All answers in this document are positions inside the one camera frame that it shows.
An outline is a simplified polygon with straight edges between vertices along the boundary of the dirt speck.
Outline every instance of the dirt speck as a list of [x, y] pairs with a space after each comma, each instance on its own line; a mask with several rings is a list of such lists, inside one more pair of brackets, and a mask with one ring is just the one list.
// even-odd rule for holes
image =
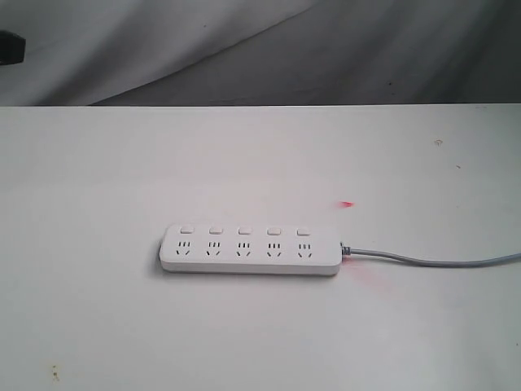
[[53, 381], [59, 381], [58, 367], [56, 365], [52, 366], [52, 380]]

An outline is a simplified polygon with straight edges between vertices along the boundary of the dark object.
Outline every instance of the dark object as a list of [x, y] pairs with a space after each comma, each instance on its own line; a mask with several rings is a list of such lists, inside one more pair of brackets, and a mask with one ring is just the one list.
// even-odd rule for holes
[[0, 65], [18, 64], [24, 61], [25, 38], [0, 30]]

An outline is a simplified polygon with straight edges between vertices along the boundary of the electrical outlet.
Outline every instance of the electrical outlet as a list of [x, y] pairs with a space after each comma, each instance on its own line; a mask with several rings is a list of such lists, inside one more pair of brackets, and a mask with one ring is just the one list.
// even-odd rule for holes
[[160, 260], [174, 272], [334, 275], [342, 249], [329, 227], [174, 224]]

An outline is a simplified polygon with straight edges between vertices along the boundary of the white switch button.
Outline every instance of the white switch button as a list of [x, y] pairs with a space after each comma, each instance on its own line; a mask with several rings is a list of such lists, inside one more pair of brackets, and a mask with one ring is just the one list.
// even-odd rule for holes
[[220, 235], [220, 234], [222, 234], [222, 228], [220, 228], [219, 226], [213, 226], [210, 228], [210, 234]]
[[194, 233], [194, 227], [193, 226], [182, 226], [181, 227], [181, 233], [182, 234], [193, 234]]
[[309, 232], [309, 229], [307, 228], [299, 228], [298, 230], [296, 230], [296, 234], [298, 236], [310, 236], [311, 232]]
[[280, 235], [282, 233], [280, 228], [269, 228], [268, 235]]
[[239, 235], [251, 235], [252, 228], [250, 226], [240, 226], [239, 227]]

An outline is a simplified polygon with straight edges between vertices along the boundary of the power strip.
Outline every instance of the power strip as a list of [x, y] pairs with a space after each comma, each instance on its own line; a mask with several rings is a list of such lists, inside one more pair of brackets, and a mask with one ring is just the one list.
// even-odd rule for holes
[[173, 272], [335, 275], [342, 248], [328, 227], [174, 224], [160, 260]]

